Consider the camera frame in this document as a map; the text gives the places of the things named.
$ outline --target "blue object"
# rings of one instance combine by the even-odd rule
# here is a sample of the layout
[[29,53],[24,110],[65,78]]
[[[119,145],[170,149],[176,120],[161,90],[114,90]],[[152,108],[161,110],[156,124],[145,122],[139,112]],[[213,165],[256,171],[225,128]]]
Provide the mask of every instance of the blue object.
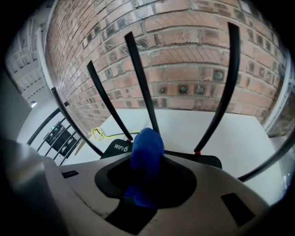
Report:
[[133,197],[137,206],[156,207],[156,188],[163,154],[164,144],[156,131],[145,128],[135,137],[130,158],[132,180],[125,198]]

